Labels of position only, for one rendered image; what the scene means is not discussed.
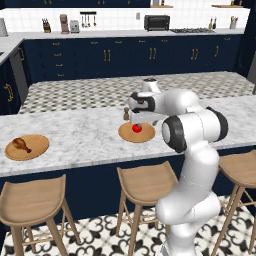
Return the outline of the dark blue side cabinet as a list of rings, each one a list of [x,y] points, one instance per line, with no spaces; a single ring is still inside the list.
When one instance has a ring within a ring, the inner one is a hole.
[[[0,115],[17,114],[21,100],[9,59],[0,65]]]

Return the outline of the brown coffee machine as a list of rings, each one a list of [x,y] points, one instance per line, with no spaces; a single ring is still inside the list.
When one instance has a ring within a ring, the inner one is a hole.
[[[66,14],[60,14],[61,34],[69,34],[68,19]]]

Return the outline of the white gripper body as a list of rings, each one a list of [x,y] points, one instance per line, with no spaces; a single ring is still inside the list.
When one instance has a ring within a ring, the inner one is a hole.
[[[133,124],[139,124],[143,122],[154,122],[166,118],[165,114],[159,114],[156,112],[142,111],[140,113],[130,113],[130,122]]]

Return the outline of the dark blue wall cabinets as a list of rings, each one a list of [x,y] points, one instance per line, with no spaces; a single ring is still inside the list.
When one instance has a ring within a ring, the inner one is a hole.
[[[151,0],[0,0],[6,8],[149,8]]]

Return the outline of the dark blue base cabinets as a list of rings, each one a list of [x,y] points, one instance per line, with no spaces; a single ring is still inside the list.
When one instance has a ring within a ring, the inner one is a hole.
[[[240,40],[239,34],[30,39],[20,56],[30,83],[232,71]]]

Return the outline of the grey dishwasher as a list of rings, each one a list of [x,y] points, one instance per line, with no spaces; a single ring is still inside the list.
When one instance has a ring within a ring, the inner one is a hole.
[[[18,88],[21,104],[24,104],[28,95],[28,85],[25,77],[19,49],[14,49],[10,55],[10,62]]]

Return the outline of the black toaster oven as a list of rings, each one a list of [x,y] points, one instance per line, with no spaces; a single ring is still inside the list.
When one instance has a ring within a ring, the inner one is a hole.
[[[144,29],[146,31],[168,31],[170,17],[168,15],[146,15]]]

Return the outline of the wooden bar stool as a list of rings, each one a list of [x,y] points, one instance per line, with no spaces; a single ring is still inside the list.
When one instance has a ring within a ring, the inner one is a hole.
[[[33,239],[31,227],[41,223],[47,224],[52,235],[51,238],[43,239],[43,242],[53,240],[60,254],[68,256],[62,240],[65,230],[63,227],[58,230],[54,221],[60,210],[63,210],[62,220],[68,220],[70,230],[77,243],[80,243],[65,191],[65,174],[54,179],[4,184],[0,194],[0,221],[11,228],[16,256],[24,256],[24,245],[31,245],[32,251],[35,251],[35,245],[40,240]]]
[[[170,163],[135,168],[117,168],[121,185],[116,235],[120,226],[127,221],[131,226],[128,256],[133,256],[138,226],[159,220],[155,215],[142,216],[143,206],[155,206],[158,199],[166,196],[177,184],[178,179]]]
[[[233,182],[234,187],[228,204],[222,205],[226,220],[211,256],[216,255],[236,208],[241,206],[254,206],[256,208],[256,199],[253,199],[247,192],[247,189],[256,190],[256,150],[222,156],[219,161],[219,168]]]

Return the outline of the brown chicken drumstick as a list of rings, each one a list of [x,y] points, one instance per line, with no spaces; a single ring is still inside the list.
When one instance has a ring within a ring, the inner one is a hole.
[[[22,149],[22,150],[25,150],[27,153],[30,153],[31,152],[31,149],[29,149],[25,143],[25,141],[18,137],[18,138],[15,138],[13,141],[12,141],[12,144],[13,146],[16,148],[16,149]]]

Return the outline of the rail with hanging tools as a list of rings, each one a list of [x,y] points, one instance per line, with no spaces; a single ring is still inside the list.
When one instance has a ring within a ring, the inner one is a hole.
[[[83,28],[92,28],[97,26],[96,11],[89,11],[89,12],[81,11],[80,15],[81,15],[81,26]]]

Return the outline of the dark blue tall cabinet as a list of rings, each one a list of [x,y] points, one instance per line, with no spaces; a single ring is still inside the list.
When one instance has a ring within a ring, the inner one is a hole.
[[[243,0],[243,6],[249,8],[250,12],[241,37],[235,71],[256,88],[256,0]]]

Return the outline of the round wooden plate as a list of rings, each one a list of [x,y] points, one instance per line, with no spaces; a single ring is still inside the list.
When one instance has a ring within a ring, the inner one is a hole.
[[[120,137],[126,141],[133,142],[133,143],[147,142],[154,138],[155,129],[149,123],[140,123],[142,127],[142,131],[140,133],[135,133],[132,130],[133,125],[134,124],[131,122],[126,122],[122,124],[118,129],[118,133]]]
[[[27,153],[25,150],[16,149],[12,144],[13,139],[5,148],[5,155],[9,159],[17,161],[30,160],[43,154],[49,147],[49,140],[43,135],[24,135],[20,138],[25,141],[31,152]]]

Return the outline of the dark blue island base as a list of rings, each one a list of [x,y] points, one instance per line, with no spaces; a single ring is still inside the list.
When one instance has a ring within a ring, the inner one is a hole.
[[[54,170],[0,178],[0,191],[6,181],[11,183],[51,179],[66,174],[66,199],[74,220],[115,214],[119,210],[120,181],[117,168],[151,166],[168,161],[180,177],[184,155],[143,159],[74,169]]]

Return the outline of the black gas hob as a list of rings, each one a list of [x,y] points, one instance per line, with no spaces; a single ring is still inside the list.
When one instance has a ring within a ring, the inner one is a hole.
[[[170,31],[174,33],[215,33],[214,30],[208,28],[176,28]]]

